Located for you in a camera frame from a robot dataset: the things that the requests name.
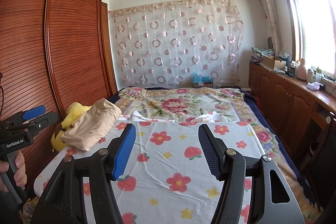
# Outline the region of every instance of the bolt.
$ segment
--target bolt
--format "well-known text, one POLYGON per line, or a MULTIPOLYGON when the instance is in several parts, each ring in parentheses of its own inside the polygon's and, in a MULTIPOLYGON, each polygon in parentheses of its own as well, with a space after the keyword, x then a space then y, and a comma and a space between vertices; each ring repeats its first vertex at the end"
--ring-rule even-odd
POLYGON ((70 155, 67 155, 63 158, 63 161, 64 162, 69 162, 71 160, 71 156, 70 155))
POLYGON ((108 150, 106 148, 99 149, 98 154, 99 155, 106 155, 108 150))
POLYGON ((263 155, 262 159, 264 161, 271 161, 272 160, 272 158, 270 156, 268 156, 268 155, 263 155))
POLYGON ((229 148, 229 149, 226 151, 226 153, 228 153, 229 155, 233 156, 233 155, 236 154, 236 151, 235 151, 234 149, 232 149, 232 148, 229 148))

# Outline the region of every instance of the sheer curtain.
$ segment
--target sheer curtain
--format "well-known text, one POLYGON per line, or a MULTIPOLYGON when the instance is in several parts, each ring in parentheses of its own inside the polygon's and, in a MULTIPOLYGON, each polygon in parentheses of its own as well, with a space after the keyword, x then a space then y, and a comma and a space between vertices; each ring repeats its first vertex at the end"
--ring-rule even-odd
POLYGON ((266 16, 269 22, 269 28, 272 33, 272 42, 273 48, 275 50, 276 56, 280 53, 282 45, 280 41, 280 37, 278 34, 278 27, 277 27, 277 12, 274 6, 274 0, 262 0, 266 16))
POLYGON ((114 11, 115 40, 127 85, 172 87, 193 73, 239 80, 244 24, 233 0, 180 0, 114 11))

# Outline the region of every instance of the hand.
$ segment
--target hand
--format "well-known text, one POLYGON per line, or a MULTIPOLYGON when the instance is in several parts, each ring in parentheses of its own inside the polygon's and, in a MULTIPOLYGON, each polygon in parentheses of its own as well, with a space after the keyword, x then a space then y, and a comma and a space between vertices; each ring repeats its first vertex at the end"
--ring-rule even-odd
MULTIPOLYGON (((25 158, 23 157, 22 152, 19 150, 15 157, 15 165, 17 170, 14 174, 14 180, 17 186, 24 186, 27 183, 26 175, 26 165, 25 158)), ((9 168, 9 163, 0 160, 0 173, 7 172, 9 168)), ((2 178, 0 177, 0 192, 8 192, 6 185, 4 184, 2 178)))

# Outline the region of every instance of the stuffed animal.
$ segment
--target stuffed animal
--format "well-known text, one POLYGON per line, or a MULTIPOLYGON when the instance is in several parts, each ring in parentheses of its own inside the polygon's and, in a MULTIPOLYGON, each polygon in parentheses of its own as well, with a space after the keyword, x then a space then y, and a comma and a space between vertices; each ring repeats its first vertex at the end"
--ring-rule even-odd
POLYGON ((80 103, 74 102, 67 109, 67 116, 63 120, 62 123, 58 124, 55 129, 55 133, 51 137, 51 144, 53 149, 57 152, 60 152, 67 144, 61 142, 59 139, 60 136, 66 130, 69 130, 73 127, 75 122, 84 114, 84 112, 88 111, 91 106, 82 106, 80 103))

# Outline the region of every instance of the blue gripper pad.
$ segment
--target blue gripper pad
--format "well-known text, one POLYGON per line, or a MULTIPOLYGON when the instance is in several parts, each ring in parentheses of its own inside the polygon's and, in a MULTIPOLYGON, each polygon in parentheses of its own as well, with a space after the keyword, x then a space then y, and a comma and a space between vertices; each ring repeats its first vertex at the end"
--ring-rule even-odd
POLYGON ((202 126, 198 128, 198 140, 201 144, 210 172, 218 180, 220 174, 220 160, 202 126))
POLYGON ((137 131, 135 126, 131 125, 114 159, 114 170, 112 176, 115 180, 123 175, 125 171, 136 136, 137 131))
POLYGON ((30 110, 26 110, 24 114, 22 115, 22 119, 24 121, 29 121, 31 119, 34 119, 38 116, 41 116, 45 113, 45 107, 44 106, 37 106, 30 110))

